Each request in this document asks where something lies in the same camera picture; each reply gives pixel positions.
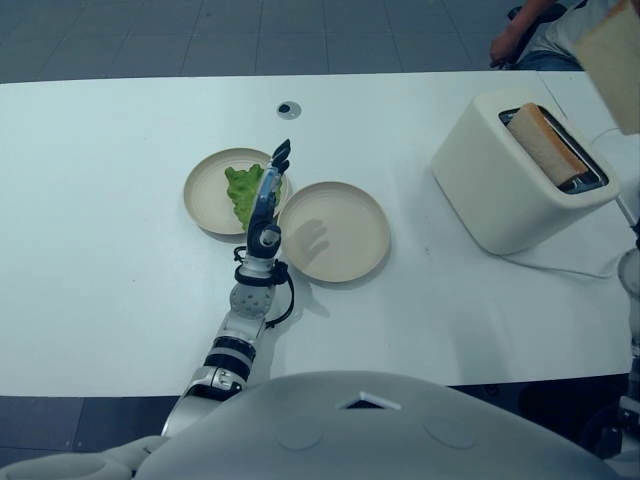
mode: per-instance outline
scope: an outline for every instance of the plate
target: plate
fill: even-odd
[[[382,208],[368,193],[346,183],[303,188],[287,201],[278,224],[287,260],[324,282],[366,275],[389,249],[389,223]]]
[[[184,204],[191,218],[203,229],[222,235],[245,233],[240,220],[233,213],[233,202],[227,195],[229,182],[224,175],[227,167],[248,170],[256,163],[266,168],[270,155],[250,148],[232,148],[214,153],[191,171],[184,185]],[[276,213],[291,194],[286,175],[282,177],[282,191]]]

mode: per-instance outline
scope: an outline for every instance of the person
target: person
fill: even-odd
[[[536,19],[556,0],[527,0],[505,30],[491,42],[491,66],[506,65],[520,39]],[[577,0],[565,14],[534,35],[515,70],[582,70],[575,57],[574,44],[595,28],[618,0]]]

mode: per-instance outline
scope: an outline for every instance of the jeans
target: jeans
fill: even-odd
[[[566,55],[546,50],[535,50],[527,53],[512,69],[569,72],[582,70],[582,67],[573,58]]]

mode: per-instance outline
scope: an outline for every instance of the lettuce leaf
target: lettuce leaf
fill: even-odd
[[[235,170],[233,167],[227,167],[224,171],[224,175],[229,182],[227,195],[233,202],[233,213],[240,220],[242,230],[245,232],[249,228],[253,201],[260,188],[263,174],[264,168],[258,164],[252,165],[249,170]],[[282,183],[278,185],[278,190],[276,191],[276,205],[280,202],[281,188]]]

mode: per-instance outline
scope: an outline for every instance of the table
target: table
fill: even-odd
[[[270,152],[284,138],[293,187],[365,189],[392,246],[360,281],[294,275],[296,311],[265,335],[251,382],[331,369],[449,385],[627,371],[629,302],[615,278],[488,256],[431,176],[471,98],[511,87],[550,100],[532,72],[1,85],[0,395],[181,393],[228,309],[235,245],[190,220],[184,180],[215,151]],[[276,116],[284,100],[300,118]],[[528,258],[597,270],[631,243],[610,204]]]

